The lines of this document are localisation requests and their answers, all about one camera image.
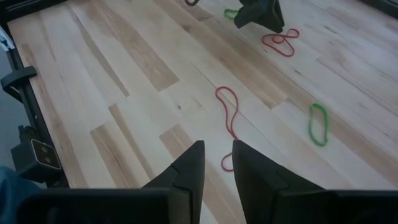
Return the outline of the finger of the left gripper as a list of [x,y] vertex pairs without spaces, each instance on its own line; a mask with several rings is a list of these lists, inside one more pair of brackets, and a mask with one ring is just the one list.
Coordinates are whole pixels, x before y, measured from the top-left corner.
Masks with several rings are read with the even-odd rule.
[[285,22],[279,0],[261,0],[261,6],[262,12],[258,24],[280,34]]
[[234,24],[238,29],[250,23],[257,15],[258,0],[239,0],[239,2],[242,4],[242,7],[238,10],[234,18]]

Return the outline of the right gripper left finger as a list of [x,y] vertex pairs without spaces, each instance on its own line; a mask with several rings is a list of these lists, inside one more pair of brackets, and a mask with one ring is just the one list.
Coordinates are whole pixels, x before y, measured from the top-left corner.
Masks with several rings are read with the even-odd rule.
[[144,188],[155,193],[146,204],[150,224],[200,224],[205,181],[205,142],[193,143]]

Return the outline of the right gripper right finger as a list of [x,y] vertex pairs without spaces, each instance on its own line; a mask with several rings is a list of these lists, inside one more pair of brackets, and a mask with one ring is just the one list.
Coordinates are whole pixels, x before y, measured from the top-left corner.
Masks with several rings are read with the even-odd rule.
[[234,178],[247,224],[325,224],[323,188],[233,142]]

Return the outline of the red rubber band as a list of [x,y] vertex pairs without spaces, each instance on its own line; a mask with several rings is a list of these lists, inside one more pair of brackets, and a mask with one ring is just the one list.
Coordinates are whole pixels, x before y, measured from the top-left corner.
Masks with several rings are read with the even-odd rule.
[[[285,34],[266,34],[262,37],[261,42],[266,46],[277,52],[279,55],[284,57],[293,57],[295,49],[289,42],[290,39],[297,39],[300,36],[300,32],[297,29],[289,29]],[[290,48],[290,52],[283,52],[278,49],[276,45],[285,44]]]
[[[233,112],[231,118],[229,118],[228,107],[227,107],[226,103],[220,97],[220,93],[221,93],[222,90],[226,90],[226,91],[230,92],[232,94],[232,96],[234,97],[234,99],[235,99],[235,103],[236,103],[235,111]],[[239,138],[237,137],[236,133],[234,132],[234,128],[233,128],[235,117],[236,117],[236,115],[237,115],[237,113],[239,111],[239,100],[238,100],[237,95],[235,94],[235,92],[231,88],[229,88],[227,86],[219,86],[215,90],[215,97],[223,105],[224,113],[225,113],[225,122],[224,122],[224,124],[225,124],[225,128],[226,128],[227,132],[231,135],[231,137],[234,140],[238,140]],[[233,168],[227,168],[225,166],[225,163],[224,163],[225,160],[227,160],[227,158],[230,158],[231,156],[232,156],[232,152],[230,152],[229,154],[225,155],[222,158],[221,162],[220,162],[221,168],[225,172],[233,172],[234,171]]]

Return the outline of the green rubber band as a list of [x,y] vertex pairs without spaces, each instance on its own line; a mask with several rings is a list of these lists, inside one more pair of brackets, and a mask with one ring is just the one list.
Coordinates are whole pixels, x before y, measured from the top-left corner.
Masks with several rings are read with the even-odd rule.
[[239,11],[238,10],[234,10],[234,9],[225,9],[224,10],[224,17],[229,19],[229,20],[234,20],[234,18],[238,15]]
[[[313,124],[313,115],[315,113],[315,110],[318,109],[322,112],[323,118],[324,118],[324,133],[323,133],[323,141],[318,141],[316,137],[313,135],[313,129],[312,129],[312,124]],[[309,107],[309,112],[310,112],[310,119],[308,122],[308,134],[312,142],[319,147],[324,147],[328,143],[328,132],[330,128],[330,119],[329,119],[329,114],[328,110],[321,104],[318,103],[312,103]]]

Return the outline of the person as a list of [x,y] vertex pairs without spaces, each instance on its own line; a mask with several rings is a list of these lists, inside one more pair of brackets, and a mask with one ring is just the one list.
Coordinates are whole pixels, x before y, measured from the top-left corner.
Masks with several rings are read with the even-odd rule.
[[0,224],[16,224],[17,208],[41,188],[21,178],[16,171],[0,166]]

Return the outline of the black frame bracket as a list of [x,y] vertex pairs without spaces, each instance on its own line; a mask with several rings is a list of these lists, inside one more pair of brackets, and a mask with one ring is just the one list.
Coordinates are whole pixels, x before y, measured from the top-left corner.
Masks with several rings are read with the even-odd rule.
[[29,84],[29,80],[36,76],[37,71],[33,66],[15,70],[0,80],[2,90],[20,103],[24,103],[24,89]]

